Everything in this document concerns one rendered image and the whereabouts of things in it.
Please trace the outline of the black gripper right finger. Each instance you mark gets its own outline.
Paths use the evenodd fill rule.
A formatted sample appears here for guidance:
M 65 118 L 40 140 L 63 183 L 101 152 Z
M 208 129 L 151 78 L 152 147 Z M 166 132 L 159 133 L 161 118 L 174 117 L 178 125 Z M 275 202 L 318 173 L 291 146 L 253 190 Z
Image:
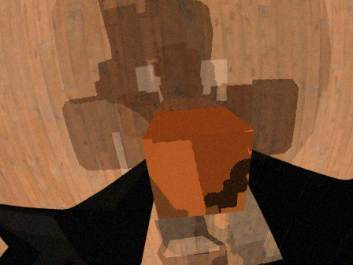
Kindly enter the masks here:
M 353 236 L 353 179 L 252 149 L 248 186 L 286 265 L 332 265 Z

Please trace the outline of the orange block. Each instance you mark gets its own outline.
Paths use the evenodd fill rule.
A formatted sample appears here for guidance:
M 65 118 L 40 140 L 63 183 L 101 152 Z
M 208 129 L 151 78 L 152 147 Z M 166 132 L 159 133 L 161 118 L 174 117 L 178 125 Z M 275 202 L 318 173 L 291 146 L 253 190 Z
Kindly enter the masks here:
M 155 111 L 142 141 L 158 218 L 245 211 L 253 129 L 226 107 Z

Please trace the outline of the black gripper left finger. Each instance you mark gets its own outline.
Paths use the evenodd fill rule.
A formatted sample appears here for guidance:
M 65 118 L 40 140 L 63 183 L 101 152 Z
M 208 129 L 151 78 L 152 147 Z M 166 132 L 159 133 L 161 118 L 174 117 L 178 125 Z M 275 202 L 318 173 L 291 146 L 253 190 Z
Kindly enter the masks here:
M 152 205 L 145 159 L 73 208 L 0 203 L 0 237 L 76 265 L 141 265 Z

